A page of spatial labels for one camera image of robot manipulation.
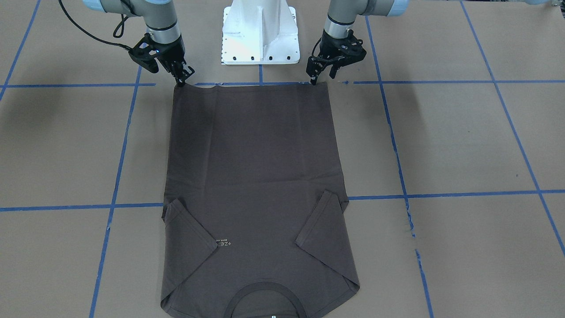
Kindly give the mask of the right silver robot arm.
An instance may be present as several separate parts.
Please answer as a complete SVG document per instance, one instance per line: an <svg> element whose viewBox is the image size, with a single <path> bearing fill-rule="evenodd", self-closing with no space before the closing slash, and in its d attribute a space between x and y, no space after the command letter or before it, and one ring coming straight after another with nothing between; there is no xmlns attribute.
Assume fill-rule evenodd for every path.
<svg viewBox="0 0 565 318"><path fill-rule="evenodd" d="M185 61L185 45L175 5L171 0L85 0L87 8L127 18L143 18L147 32L133 47L125 47L131 60L156 74L159 66L170 73L178 87L195 73Z"/></svg>

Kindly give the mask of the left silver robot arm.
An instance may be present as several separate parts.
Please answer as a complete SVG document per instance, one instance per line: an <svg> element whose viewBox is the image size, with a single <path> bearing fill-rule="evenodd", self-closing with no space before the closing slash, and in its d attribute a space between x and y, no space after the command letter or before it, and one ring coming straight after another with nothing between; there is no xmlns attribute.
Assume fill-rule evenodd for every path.
<svg viewBox="0 0 565 318"><path fill-rule="evenodd" d="M309 82L316 85L328 67L333 79L341 67L364 60L363 40L352 29L357 16L400 16L408 4L407 0L331 0L323 33L307 61Z"/></svg>

